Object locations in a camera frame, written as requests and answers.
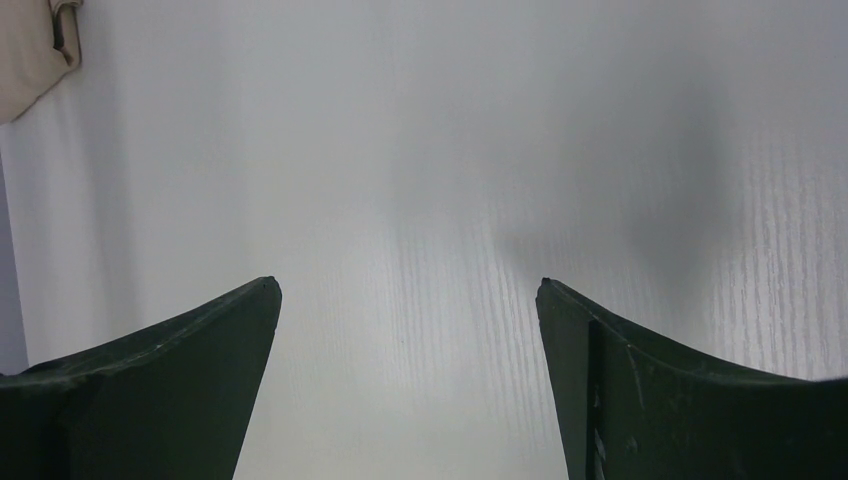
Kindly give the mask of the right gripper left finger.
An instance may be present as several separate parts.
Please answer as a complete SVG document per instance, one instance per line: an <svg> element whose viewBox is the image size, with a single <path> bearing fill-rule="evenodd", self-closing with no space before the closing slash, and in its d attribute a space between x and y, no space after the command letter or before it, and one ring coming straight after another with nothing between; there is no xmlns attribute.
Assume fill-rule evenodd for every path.
<svg viewBox="0 0 848 480"><path fill-rule="evenodd" d="M282 305L260 277L1 379L5 479L230 479Z"/></svg>

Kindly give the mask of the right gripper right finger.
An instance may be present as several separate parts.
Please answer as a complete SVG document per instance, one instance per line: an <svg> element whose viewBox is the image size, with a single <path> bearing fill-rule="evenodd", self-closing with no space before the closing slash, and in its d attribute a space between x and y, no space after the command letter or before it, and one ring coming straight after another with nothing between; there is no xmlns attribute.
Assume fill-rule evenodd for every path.
<svg viewBox="0 0 848 480"><path fill-rule="evenodd" d="M572 479L843 479L847 382L735 364L563 283L537 291Z"/></svg>

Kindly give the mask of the beige t shirt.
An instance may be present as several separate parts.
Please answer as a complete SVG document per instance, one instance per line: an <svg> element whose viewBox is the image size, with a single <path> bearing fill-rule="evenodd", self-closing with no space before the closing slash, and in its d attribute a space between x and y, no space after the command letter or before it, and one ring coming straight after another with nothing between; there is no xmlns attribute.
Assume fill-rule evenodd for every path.
<svg viewBox="0 0 848 480"><path fill-rule="evenodd" d="M81 63L77 0L2 0L1 122L26 112Z"/></svg>

